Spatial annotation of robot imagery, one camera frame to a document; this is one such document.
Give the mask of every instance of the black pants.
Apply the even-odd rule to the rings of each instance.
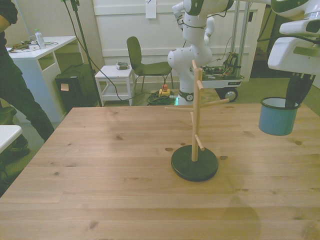
[[[22,112],[39,135],[46,141],[54,132],[47,114],[35,101],[27,88],[21,70],[14,64],[9,54],[0,56],[0,98]]]

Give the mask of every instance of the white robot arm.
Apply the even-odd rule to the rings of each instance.
[[[298,73],[295,74],[295,80],[290,82],[301,82],[299,79],[303,79],[307,86],[303,88],[300,84],[297,87],[303,94],[297,90],[292,91],[294,87],[290,86],[288,91],[289,95],[300,95],[295,101],[302,102],[311,87],[310,82],[313,82],[314,75],[320,74],[320,0],[244,0],[244,2],[269,4],[276,14],[295,20],[282,24],[280,32],[288,37],[279,38],[275,42],[268,65],[272,69]],[[232,0],[183,0],[172,8],[178,25],[183,30],[183,38],[191,44],[191,47],[178,48],[168,55],[170,66],[180,77],[178,96],[180,105],[193,103],[194,84],[193,74],[190,71],[192,60],[195,60],[197,66],[203,66],[212,58],[211,50],[206,44],[215,29],[215,22],[213,18],[207,19],[208,15],[224,12],[232,4]]]

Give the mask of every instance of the black stand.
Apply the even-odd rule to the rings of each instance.
[[[202,182],[212,178],[218,170],[218,159],[216,155],[205,148],[198,150],[197,161],[192,161],[192,145],[178,148],[172,155],[171,165],[175,173],[181,178]]]
[[[92,68],[91,59],[89,57],[89,52],[88,52],[88,48],[87,48],[87,44],[86,44],[86,40],[85,40],[85,35],[84,35],[83,30],[82,30],[80,18],[79,18],[79,15],[78,15],[78,6],[80,6],[80,3],[79,3],[79,0],[70,0],[70,1],[71,1],[72,9],[73,9],[73,11],[75,13],[76,20],[78,22],[78,26],[79,26],[79,29],[80,29],[80,33],[81,33],[81,37],[82,37],[82,41],[83,41],[83,46],[84,46],[84,51],[85,51],[86,57],[88,58],[88,62],[89,62],[89,66],[90,66],[93,85],[94,85],[94,88],[95,88],[95,92],[96,92],[96,94],[98,96],[98,102],[99,102],[100,107],[102,107],[103,105],[102,105],[102,102],[101,102],[101,99],[100,99],[100,94],[99,94],[99,91],[98,91],[96,78],[95,78],[96,71]]]

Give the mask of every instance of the water bottle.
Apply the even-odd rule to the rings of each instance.
[[[46,44],[45,44],[45,40],[44,40],[44,38],[42,37],[42,33],[39,32],[39,29],[38,29],[38,28],[36,28],[35,31],[36,31],[35,37],[36,37],[36,40],[38,41],[38,44],[39,44],[40,49],[45,49],[45,48],[47,48],[47,47],[46,47]]]

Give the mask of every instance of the wooden mug tree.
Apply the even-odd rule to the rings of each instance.
[[[192,60],[192,66],[194,72],[193,108],[166,107],[165,110],[191,113],[192,145],[178,148],[172,155],[171,165],[181,178],[201,182],[212,178],[216,174],[218,159],[212,151],[203,146],[199,138],[200,109],[228,103],[229,99],[201,104],[201,92],[205,89],[202,85],[203,69],[197,67],[195,60]]]

